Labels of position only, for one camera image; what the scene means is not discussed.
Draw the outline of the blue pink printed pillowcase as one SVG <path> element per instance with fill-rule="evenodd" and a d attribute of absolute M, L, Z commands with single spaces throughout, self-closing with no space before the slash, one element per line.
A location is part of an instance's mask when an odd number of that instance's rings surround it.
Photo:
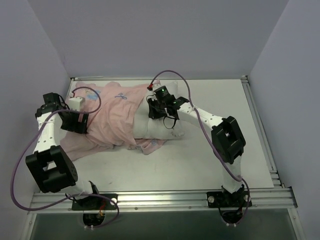
<path fill-rule="evenodd" d="M 74 95 L 85 99 L 81 110 L 90 115 L 86 134 L 67 132 L 60 142 L 72 161 L 121 146 L 149 155 L 166 141 L 133 138 L 128 124 L 131 86 L 112 81 L 105 86 L 77 83 L 75 87 Z"/>

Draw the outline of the white pillow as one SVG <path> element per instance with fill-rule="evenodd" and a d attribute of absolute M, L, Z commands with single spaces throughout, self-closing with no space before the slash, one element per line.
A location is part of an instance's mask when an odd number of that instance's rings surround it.
<path fill-rule="evenodd" d="M 127 122 L 130 125 L 134 139 L 173 140 L 182 137 L 185 132 L 179 120 L 160 117 L 149 117 L 148 99 L 154 99 L 154 94 L 147 90 L 146 84 L 134 85 L 130 88 Z"/>

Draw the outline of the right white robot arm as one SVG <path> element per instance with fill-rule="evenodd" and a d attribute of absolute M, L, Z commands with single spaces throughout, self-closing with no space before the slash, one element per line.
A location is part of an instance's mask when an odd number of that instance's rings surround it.
<path fill-rule="evenodd" d="M 223 203 L 234 206 L 240 201 L 238 190 L 242 187 L 241 159 L 246 140 L 237 120 L 232 117 L 221 117 L 196 107 L 190 98 L 176 98 L 169 93 L 166 86 L 147 87 L 151 97 L 147 100 L 149 117 L 170 118 L 185 121 L 200 127 L 216 158 L 222 165 Z"/>

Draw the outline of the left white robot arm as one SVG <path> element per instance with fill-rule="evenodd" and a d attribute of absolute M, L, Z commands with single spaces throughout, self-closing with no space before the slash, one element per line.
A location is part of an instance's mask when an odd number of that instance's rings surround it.
<path fill-rule="evenodd" d="M 88 209 L 95 210 L 101 203 L 96 185 L 80 180 L 65 147 L 61 146 L 66 132 L 87 132 L 89 115 L 79 113 L 85 99 L 76 96 L 64 101 L 59 94 L 51 92 L 43 95 L 43 100 L 44 104 L 35 113 L 39 130 L 37 143 L 25 163 L 43 193 L 76 195 L 78 199 L 83 198 Z"/>

